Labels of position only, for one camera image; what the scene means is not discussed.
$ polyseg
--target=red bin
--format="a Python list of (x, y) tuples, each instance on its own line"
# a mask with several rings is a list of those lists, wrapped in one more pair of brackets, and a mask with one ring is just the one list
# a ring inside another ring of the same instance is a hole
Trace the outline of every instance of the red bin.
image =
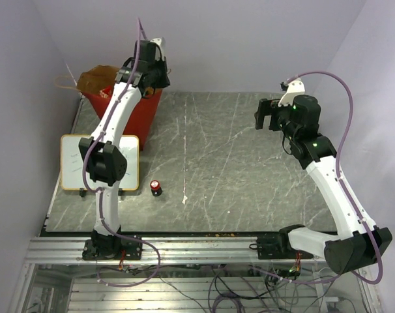
[[(101, 119), (108, 107), (111, 98), (102, 98), (91, 93), (82, 94), (89, 99), (96, 114)], [(158, 103), (160, 102), (162, 89), (156, 90), (153, 96), (143, 98), (132, 111), (130, 119), (125, 126), (124, 135), (135, 135), (139, 139), (139, 150), (142, 151), (150, 132), (151, 124), (156, 115)]]

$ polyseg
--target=white wall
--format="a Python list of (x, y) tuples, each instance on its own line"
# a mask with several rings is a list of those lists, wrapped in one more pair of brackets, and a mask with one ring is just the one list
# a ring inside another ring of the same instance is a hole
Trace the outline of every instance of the white wall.
[(0, 312), (59, 173), (60, 136), (77, 94), (57, 89), (65, 63), (30, 0), (0, 1)]
[[(365, 0), (34, 0), (71, 71), (132, 56), (136, 16), (167, 40), (172, 90), (280, 91), (327, 68)], [(309, 78), (310, 88), (319, 78)]]
[[(354, 191), (394, 240), (383, 256), (378, 285), (385, 312), (395, 312), (395, 0), (368, 0), (330, 64), (354, 97), (354, 118), (342, 166)], [(345, 91), (323, 78), (316, 91), (321, 130), (338, 143), (347, 120)]]

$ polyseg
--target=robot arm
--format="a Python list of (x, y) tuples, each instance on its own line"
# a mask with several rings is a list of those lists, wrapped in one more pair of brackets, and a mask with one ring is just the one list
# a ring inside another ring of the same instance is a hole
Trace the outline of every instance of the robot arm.
[[(106, 224), (113, 232), (120, 233), (118, 190), (127, 167), (127, 161), (119, 150), (123, 130), (132, 111), (148, 89), (155, 90), (170, 85), (164, 55), (164, 39), (142, 40), (136, 44), (140, 44), (136, 71), (133, 72), (136, 57), (134, 56), (126, 60), (118, 71), (110, 104), (99, 125), (90, 138), (82, 138), (79, 142), (81, 157), (85, 159), (90, 146), (100, 138), (87, 160), (87, 172), (95, 182), (95, 187), (102, 187), (103, 190), (103, 195), (96, 193), (96, 223), (92, 232), (92, 245), (95, 248), (94, 254), (105, 258), (117, 255), (121, 247), (121, 240), (103, 226), (99, 210), (102, 196), (102, 211)], [(127, 87), (130, 75), (133, 75), (134, 79)], [(119, 98), (126, 88), (126, 93)], [(106, 133), (102, 135), (104, 125), (107, 125)]]
[(341, 171), (340, 179), (344, 180), (363, 215), (363, 219), (359, 220), (338, 181), (335, 148), (327, 137), (318, 133), (321, 107), (316, 98), (304, 95), (300, 79), (287, 87), (282, 84), (282, 88), (287, 92), (280, 100), (260, 100), (255, 114), (256, 129), (263, 128), (266, 115), (271, 116), (269, 129), (282, 131), (284, 138), (289, 140), (291, 154), (322, 193), (337, 229), (337, 235), (330, 235), (309, 230), (303, 225), (286, 227), (280, 230), (284, 245), (282, 248), (302, 250), (325, 258), (329, 267), (338, 274), (374, 264), (375, 252), (363, 222), (372, 230), (381, 254), (392, 240), (390, 231), (377, 227)]

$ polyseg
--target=whiteboard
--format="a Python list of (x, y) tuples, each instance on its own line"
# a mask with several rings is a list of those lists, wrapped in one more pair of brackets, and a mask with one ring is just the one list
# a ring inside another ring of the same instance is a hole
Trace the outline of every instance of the whiteboard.
[[(64, 135), (61, 137), (61, 188), (65, 190), (85, 189), (82, 178), (83, 160), (79, 151), (80, 138), (89, 138), (90, 135)], [(126, 158), (128, 166), (119, 188), (123, 190), (137, 190), (139, 186), (139, 140), (136, 136), (122, 136), (119, 142), (119, 150)], [(87, 182), (91, 188), (96, 187), (87, 176)]]

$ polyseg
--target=table surface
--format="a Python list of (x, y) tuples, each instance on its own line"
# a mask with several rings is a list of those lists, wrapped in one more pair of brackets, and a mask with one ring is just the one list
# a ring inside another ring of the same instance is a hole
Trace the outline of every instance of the table surface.
[[(140, 185), (119, 199), (123, 231), (271, 231), (304, 224), (335, 230), (322, 195), (282, 134), (255, 129), (254, 112), (270, 93), (164, 93), (140, 154)], [(81, 102), (75, 134), (99, 118)], [(160, 181), (154, 197), (150, 181)], [(95, 196), (58, 186), (48, 231), (91, 231)]]

